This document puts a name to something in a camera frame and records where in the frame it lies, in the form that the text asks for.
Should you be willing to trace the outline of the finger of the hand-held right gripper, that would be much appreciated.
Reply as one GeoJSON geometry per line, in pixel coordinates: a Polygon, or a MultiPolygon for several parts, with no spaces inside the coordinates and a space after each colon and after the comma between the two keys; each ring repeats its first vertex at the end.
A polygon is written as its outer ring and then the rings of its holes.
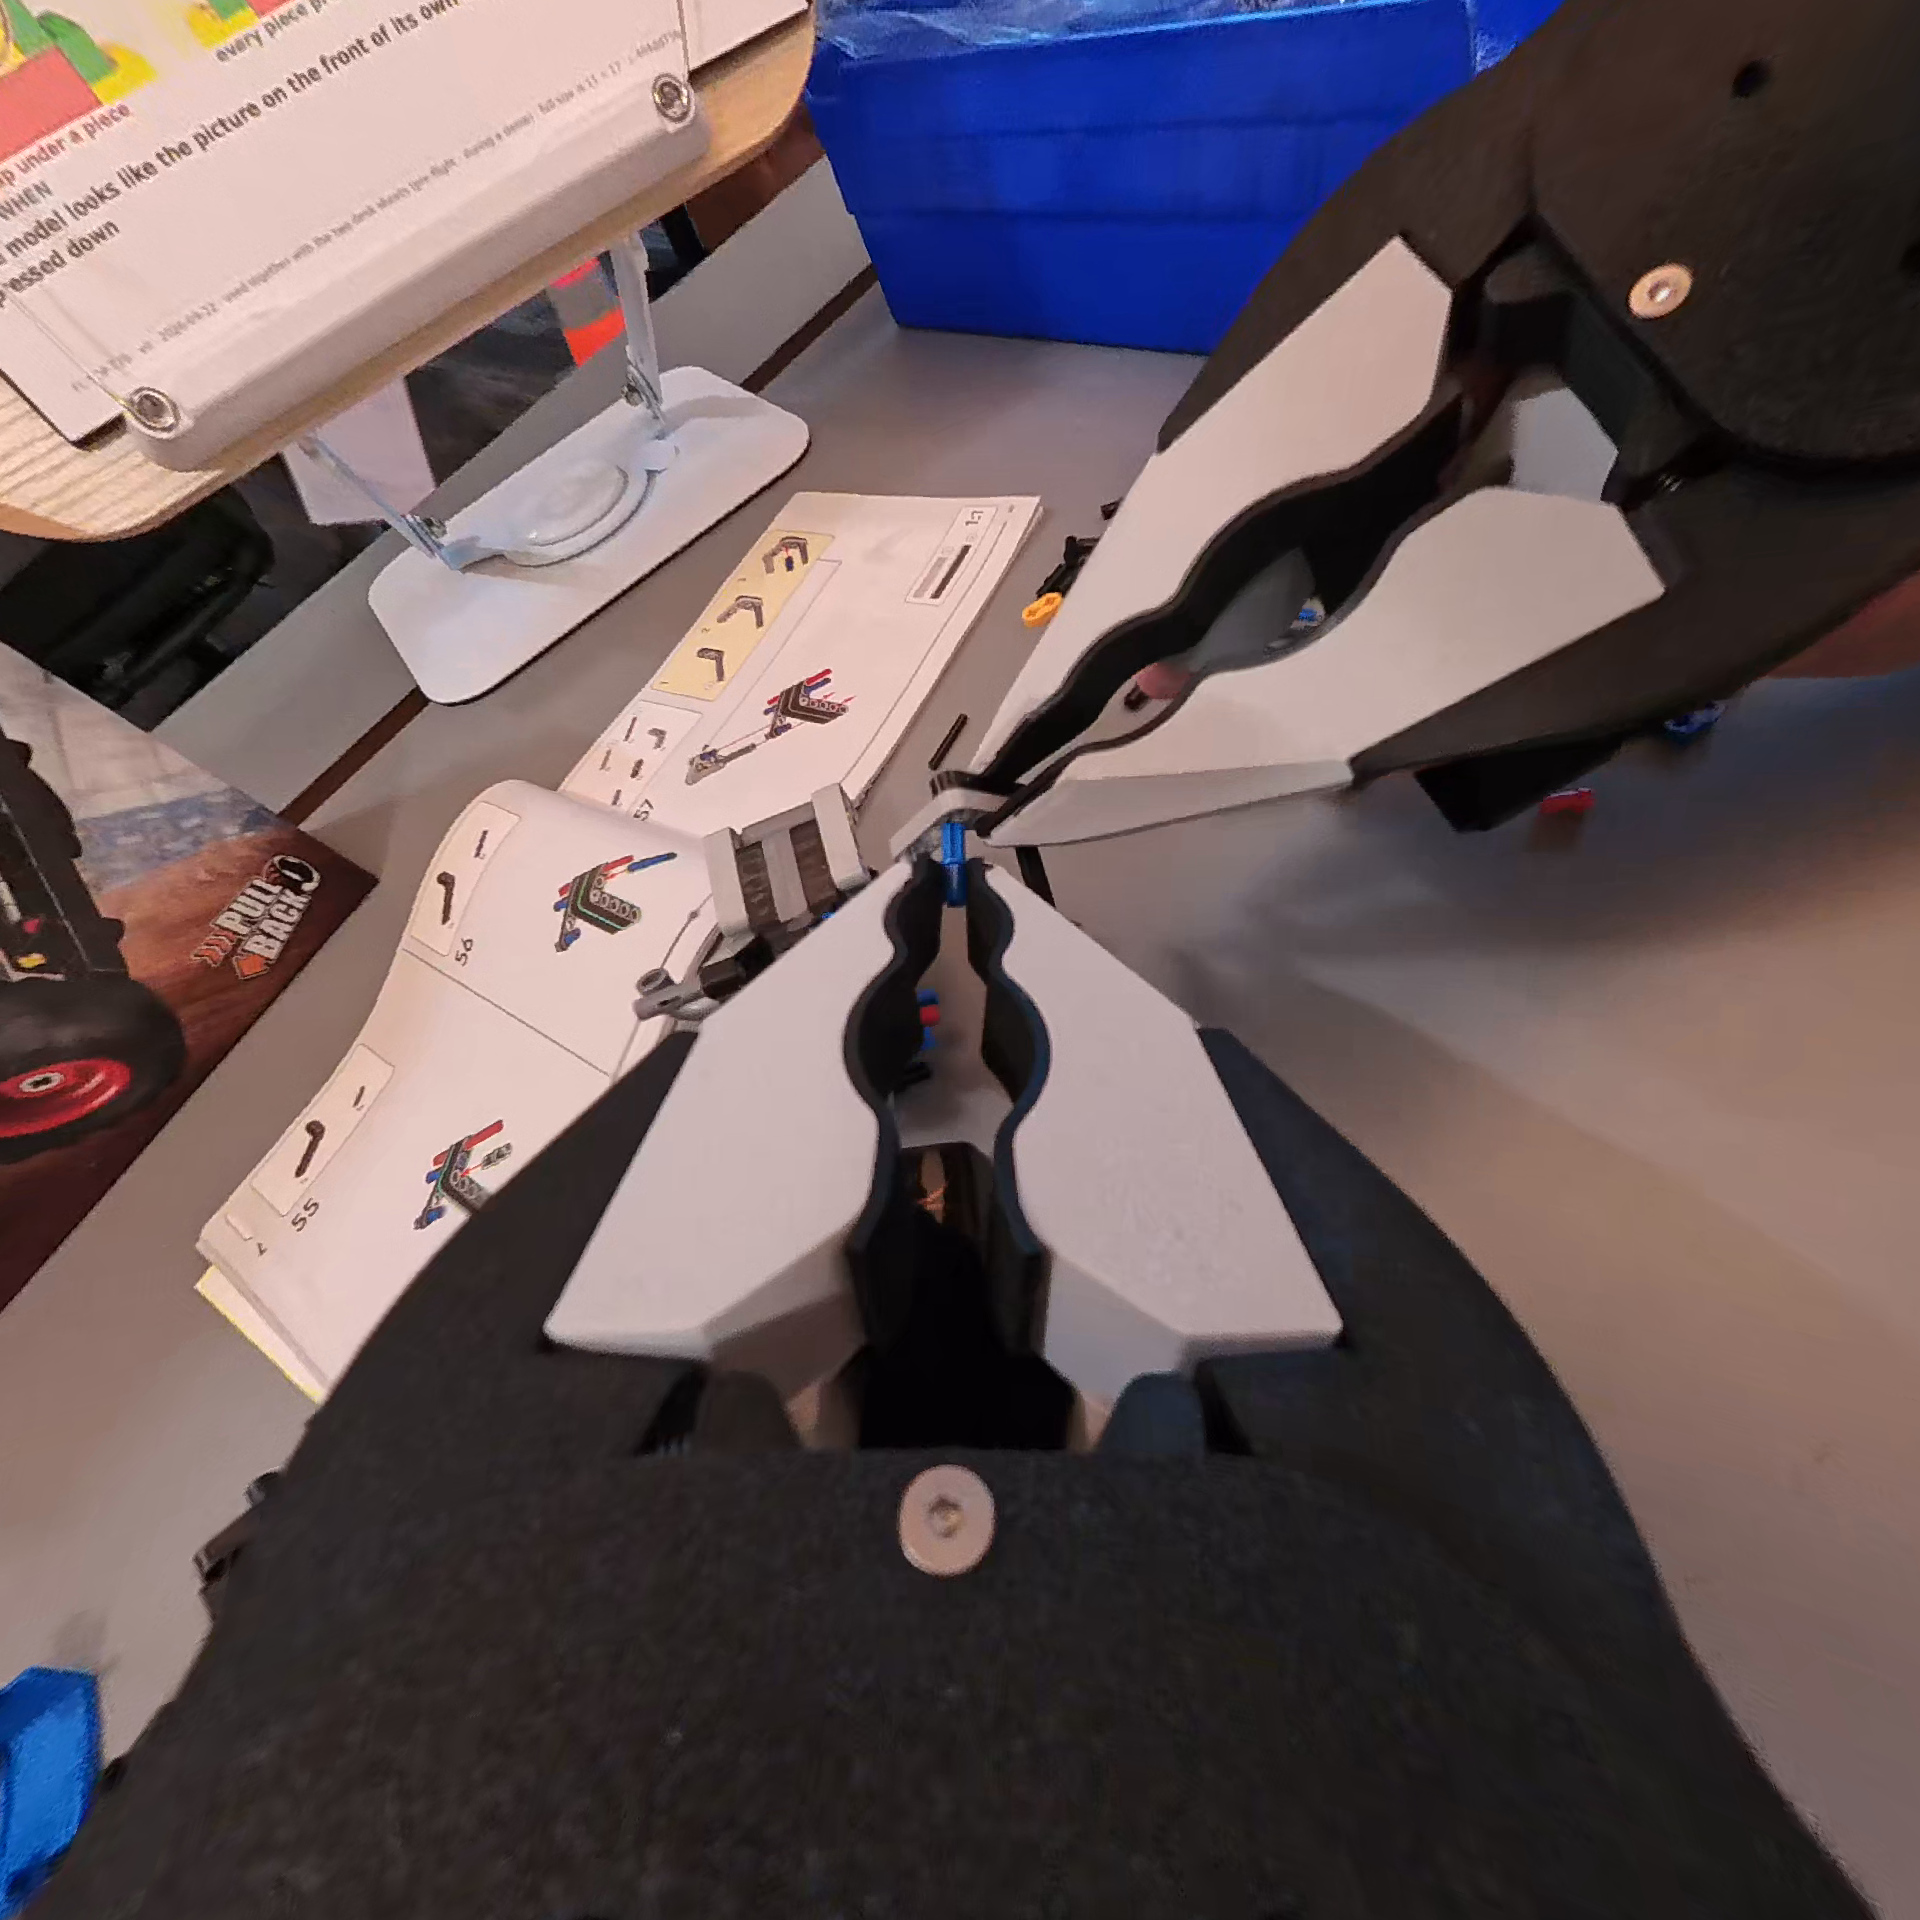
{"type": "Polygon", "coordinates": [[[1071,753],[981,841],[1055,849],[1345,789],[1364,750],[1662,596],[1617,507],[1469,492],[1417,526],[1322,639],[1213,674],[1145,732],[1071,753]]]}
{"type": "Polygon", "coordinates": [[[934,792],[1042,792],[1087,746],[1122,684],[1188,658],[1230,606],[1312,546],[1364,544],[1364,581],[1284,588],[1284,628],[1318,590],[1329,624],[1377,583],[1427,503],[1431,458],[1455,437],[1456,396],[1436,392],[1452,294],[1388,241],[1289,334],[1228,380],[1120,500],[1061,613],[1009,687],[966,771],[934,792]]]}

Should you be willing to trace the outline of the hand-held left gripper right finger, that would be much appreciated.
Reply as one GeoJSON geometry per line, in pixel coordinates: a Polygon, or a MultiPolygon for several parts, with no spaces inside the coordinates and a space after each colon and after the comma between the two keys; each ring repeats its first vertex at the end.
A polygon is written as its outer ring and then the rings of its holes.
{"type": "Polygon", "coordinates": [[[1009,1340],[1109,1422],[1140,1379],[1330,1352],[1341,1308],[1201,1029],[1001,868],[972,864],[966,955],[1009,1340]]]}

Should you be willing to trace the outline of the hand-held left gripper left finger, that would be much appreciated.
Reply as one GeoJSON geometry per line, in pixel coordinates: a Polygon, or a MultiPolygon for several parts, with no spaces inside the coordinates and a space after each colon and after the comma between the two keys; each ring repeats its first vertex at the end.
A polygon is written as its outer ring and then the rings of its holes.
{"type": "Polygon", "coordinates": [[[898,861],[701,1022],[552,1306],[564,1350],[693,1360],[786,1402],[868,1337],[851,1239],[894,1177],[939,868],[898,861]]]}

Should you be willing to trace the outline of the grey lego assembly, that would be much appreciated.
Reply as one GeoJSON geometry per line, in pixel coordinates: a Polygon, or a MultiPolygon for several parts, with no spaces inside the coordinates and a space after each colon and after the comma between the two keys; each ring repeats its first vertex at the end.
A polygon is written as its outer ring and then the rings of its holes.
{"type": "Polygon", "coordinates": [[[627,1068],[662,1039],[693,1033],[836,917],[848,921],[836,931],[836,965],[864,952],[879,965],[875,981],[904,981],[910,1016],[892,1013],[892,1020],[919,1033],[910,1075],[933,1065],[942,1001],[923,971],[939,951],[942,907],[965,897],[966,812],[960,806],[930,803],[887,868],[864,857],[842,785],[820,785],[748,827],[709,831],[701,853],[709,870],[704,938],[688,960],[638,977],[627,1068]]]}

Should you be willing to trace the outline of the person's right forearm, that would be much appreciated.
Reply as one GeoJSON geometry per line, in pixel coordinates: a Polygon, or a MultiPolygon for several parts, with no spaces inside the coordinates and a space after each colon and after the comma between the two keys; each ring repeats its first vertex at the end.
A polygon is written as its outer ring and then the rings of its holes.
{"type": "Polygon", "coordinates": [[[1918,575],[1767,674],[1769,682],[1870,682],[1918,668],[1918,575]]]}

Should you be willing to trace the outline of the white lego instruction booklet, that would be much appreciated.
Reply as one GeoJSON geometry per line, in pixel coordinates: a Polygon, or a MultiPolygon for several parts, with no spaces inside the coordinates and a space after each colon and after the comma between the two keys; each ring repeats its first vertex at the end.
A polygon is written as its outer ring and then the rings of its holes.
{"type": "Polygon", "coordinates": [[[704,838],[820,785],[859,818],[1040,515],[794,496],[564,785],[498,780],[445,829],[356,1041],[200,1236],[206,1300],[312,1402],[636,1068],[638,977],[704,938],[704,838]]]}

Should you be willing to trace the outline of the monster truck lego box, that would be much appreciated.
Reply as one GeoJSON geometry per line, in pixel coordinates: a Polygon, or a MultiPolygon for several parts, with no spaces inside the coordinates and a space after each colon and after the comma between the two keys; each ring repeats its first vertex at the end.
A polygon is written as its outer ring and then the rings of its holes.
{"type": "Polygon", "coordinates": [[[2,1304],[373,885],[2,649],[2,1304]]]}

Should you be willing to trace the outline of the blue plastic bin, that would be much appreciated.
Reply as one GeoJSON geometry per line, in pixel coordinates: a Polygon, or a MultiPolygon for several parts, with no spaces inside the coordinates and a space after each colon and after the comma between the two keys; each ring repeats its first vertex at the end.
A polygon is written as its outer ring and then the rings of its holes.
{"type": "Polygon", "coordinates": [[[902,329],[1206,352],[1477,75],[1474,3],[820,3],[806,105],[902,329]]]}

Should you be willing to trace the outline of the white metal stand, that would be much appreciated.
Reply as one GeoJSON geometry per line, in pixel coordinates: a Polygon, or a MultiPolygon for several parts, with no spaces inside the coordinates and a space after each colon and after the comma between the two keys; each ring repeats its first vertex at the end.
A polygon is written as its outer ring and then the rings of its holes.
{"type": "Polygon", "coordinates": [[[712,371],[666,371],[638,232],[612,244],[619,399],[449,520],[410,515],[320,434],[304,458],[352,488],[410,546],[369,606],[421,695],[453,707],[510,682],[806,453],[799,418],[712,371]]]}

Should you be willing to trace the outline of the orange red object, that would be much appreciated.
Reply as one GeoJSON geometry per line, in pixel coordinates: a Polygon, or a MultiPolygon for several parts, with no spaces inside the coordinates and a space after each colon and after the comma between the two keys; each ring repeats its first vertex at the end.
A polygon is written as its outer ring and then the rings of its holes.
{"type": "Polygon", "coordinates": [[[544,295],[577,365],[585,365],[612,344],[623,344],[626,318],[603,255],[589,255],[546,283],[544,295]]]}

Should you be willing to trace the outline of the black chair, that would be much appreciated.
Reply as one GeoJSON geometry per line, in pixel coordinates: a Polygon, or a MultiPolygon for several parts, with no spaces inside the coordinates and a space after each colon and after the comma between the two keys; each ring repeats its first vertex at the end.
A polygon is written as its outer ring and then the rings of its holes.
{"type": "Polygon", "coordinates": [[[123,542],[48,544],[2,588],[2,647],[154,729],[238,658],[220,632],[273,566],[270,534],[226,496],[123,542]]]}

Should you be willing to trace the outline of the blue plastic part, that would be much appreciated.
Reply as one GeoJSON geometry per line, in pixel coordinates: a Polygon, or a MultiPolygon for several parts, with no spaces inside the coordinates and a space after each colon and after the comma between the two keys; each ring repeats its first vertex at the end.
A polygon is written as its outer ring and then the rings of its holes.
{"type": "Polygon", "coordinates": [[[57,1861],[103,1770],[103,1701],[80,1666],[28,1666],[2,1686],[2,1880],[57,1861]]]}

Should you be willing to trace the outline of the white framed instruction sign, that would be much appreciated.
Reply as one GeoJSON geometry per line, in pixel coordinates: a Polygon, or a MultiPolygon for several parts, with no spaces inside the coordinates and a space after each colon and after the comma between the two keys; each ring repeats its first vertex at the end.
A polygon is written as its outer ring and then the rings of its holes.
{"type": "Polygon", "coordinates": [[[677,3],[6,3],[2,369],[176,469],[688,155],[677,3]]]}

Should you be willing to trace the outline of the light wooden board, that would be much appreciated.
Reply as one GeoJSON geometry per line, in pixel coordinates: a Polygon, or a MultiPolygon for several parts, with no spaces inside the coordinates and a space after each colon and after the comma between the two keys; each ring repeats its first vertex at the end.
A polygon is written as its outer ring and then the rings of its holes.
{"type": "Polygon", "coordinates": [[[383,346],[329,391],[304,399],[198,469],[157,464],[123,426],[107,427],[88,445],[71,445],[14,386],[2,386],[2,531],[40,542],[117,542],[148,534],[289,445],[317,434],[352,403],[418,371],[529,302],[589,254],[658,224],[666,212],[689,204],[698,194],[756,161],[799,108],[814,44],[814,6],[806,3],[768,33],[698,68],[689,85],[696,115],[709,134],[701,153],[688,155],[658,181],[642,184],[632,196],[480,285],[434,324],[383,346]]]}

